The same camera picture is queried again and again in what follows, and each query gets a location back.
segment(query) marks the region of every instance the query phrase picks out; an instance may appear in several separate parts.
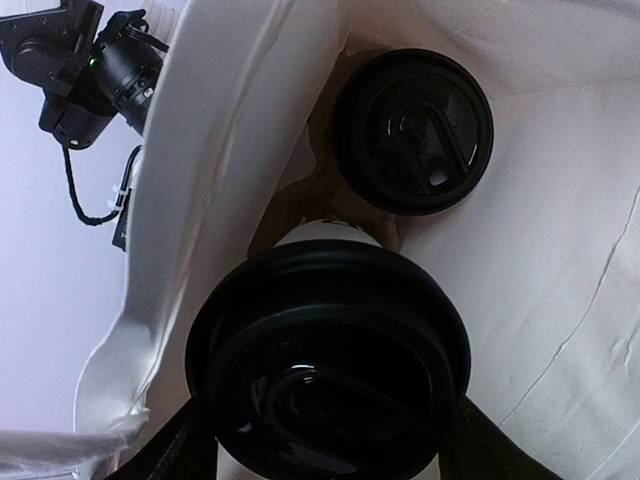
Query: white surface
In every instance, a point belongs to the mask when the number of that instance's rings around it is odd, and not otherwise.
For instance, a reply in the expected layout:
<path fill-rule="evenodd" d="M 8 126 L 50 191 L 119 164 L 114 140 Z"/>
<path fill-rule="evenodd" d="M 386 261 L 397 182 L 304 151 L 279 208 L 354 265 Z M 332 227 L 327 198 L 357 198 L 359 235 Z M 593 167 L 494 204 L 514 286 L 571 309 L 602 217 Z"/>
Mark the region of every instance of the white surface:
<path fill-rule="evenodd" d="M 191 2 L 148 132 L 124 313 L 78 391 L 77 429 L 102 441 L 60 444 L 46 459 L 36 450 L 29 468 L 124 446 L 167 343 L 148 395 L 154 427 L 180 406 L 189 323 L 242 260 L 349 20 L 355 35 L 452 56 L 490 97 L 496 147 L 485 178 L 461 205 L 407 222 L 403 247 L 465 320 L 470 396 L 566 480 L 636 480 L 637 6 L 351 5 L 348 17 L 338 0 Z M 221 472 L 245 475 L 228 460 Z"/>
<path fill-rule="evenodd" d="M 471 397 L 567 480 L 636 480 L 638 9 L 586 1 L 352 5 L 355 35 L 454 57 L 494 110 L 495 152 L 478 189 L 404 229 L 404 253 L 442 284 L 467 324 Z M 202 231 L 206 245 L 222 233 L 213 228 L 219 212 L 214 206 L 212 229 Z M 215 251 L 196 252 L 196 263 L 231 263 Z M 203 292 L 215 284 L 211 271 L 196 275 Z M 192 297 L 196 305 L 201 298 Z M 188 326 L 178 325 L 182 337 L 172 339 L 149 397 L 161 412 L 154 428 L 186 397 Z M 221 471 L 223 479 L 252 478 L 226 457 Z"/>
<path fill-rule="evenodd" d="M 60 0 L 0 0 L 0 17 L 25 15 L 51 10 L 60 6 Z"/>
<path fill-rule="evenodd" d="M 182 0 L 179 4 L 180 7 L 185 2 L 186 0 Z M 149 22 L 149 34 L 170 45 L 178 28 L 180 10 L 171 8 L 169 3 L 158 0 L 144 0 L 142 8 L 147 12 L 145 20 Z"/>
<path fill-rule="evenodd" d="M 103 22 L 141 3 L 109 1 Z M 95 454 L 95 439 L 70 436 L 75 392 L 125 289 L 125 255 L 111 246 L 115 225 L 85 227 L 74 214 L 60 146 L 38 128 L 43 99 L 0 68 L 0 477 L 75 465 L 68 458 L 83 450 Z M 89 215 L 108 213 L 112 186 L 140 142 L 117 118 L 95 146 L 73 153 Z"/>

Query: black lid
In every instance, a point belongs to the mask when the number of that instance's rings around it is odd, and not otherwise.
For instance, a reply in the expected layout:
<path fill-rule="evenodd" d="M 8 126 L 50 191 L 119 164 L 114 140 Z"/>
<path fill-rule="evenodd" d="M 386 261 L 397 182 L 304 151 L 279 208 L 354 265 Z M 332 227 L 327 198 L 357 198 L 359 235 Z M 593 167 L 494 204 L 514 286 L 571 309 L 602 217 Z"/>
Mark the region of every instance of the black lid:
<path fill-rule="evenodd" d="M 269 479 L 409 479 L 436 455 L 469 344 L 435 282 L 348 241 L 245 263 L 199 314 L 187 376 L 220 443 Z"/>
<path fill-rule="evenodd" d="M 371 204 L 426 215 L 462 200 L 484 174 L 493 120 L 462 66 L 426 50 L 398 50 L 366 64 L 334 112 L 340 169 Z"/>

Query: black cable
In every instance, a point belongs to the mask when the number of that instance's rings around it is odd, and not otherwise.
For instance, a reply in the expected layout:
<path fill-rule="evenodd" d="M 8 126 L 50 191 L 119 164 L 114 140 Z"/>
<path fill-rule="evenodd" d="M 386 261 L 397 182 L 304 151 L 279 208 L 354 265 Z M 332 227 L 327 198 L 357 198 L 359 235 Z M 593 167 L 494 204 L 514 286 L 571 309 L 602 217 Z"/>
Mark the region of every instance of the black cable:
<path fill-rule="evenodd" d="M 80 206 L 80 202 L 78 202 L 76 183 L 73 180 L 73 170 L 71 169 L 71 152 L 69 152 L 69 149 L 67 147 L 62 147 L 62 153 L 64 155 L 64 166 L 67 174 L 67 183 L 69 184 L 69 195 L 71 196 L 71 203 L 73 204 L 73 209 L 75 210 L 78 219 L 85 225 L 88 225 L 90 227 L 98 227 L 116 218 L 120 213 L 117 209 L 112 211 L 106 217 L 102 218 L 88 217 L 84 213 L 82 207 Z"/>
<path fill-rule="evenodd" d="M 131 182 L 131 172 L 133 171 L 133 164 L 135 162 L 136 157 L 142 150 L 142 145 L 138 145 L 131 151 L 129 155 L 129 159 L 127 160 L 127 165 L 124 168 L 124 173 L 122 174 L 122 182 L 120 182 L 120 192 L 118 193 L 118 198 L 116 199 L 116 210 L 122 210 L 124 207 L 124 201 L 128 195 L 129 183 Z"/>
<path fill-rule="evenodd" d="M 127 34 L 129 35 L 129 37 L 133 38 L 134 40 L 145 42 L 151 45 L 153 48 L 157 48 L 161 52 L 167 53 L 169 51 L 169 45 L 158 40 L 153 35 L 149 35 L 148 33 L 145 33 L 142 30 L 135 28 L 131 25 L 127 27 Z"/>

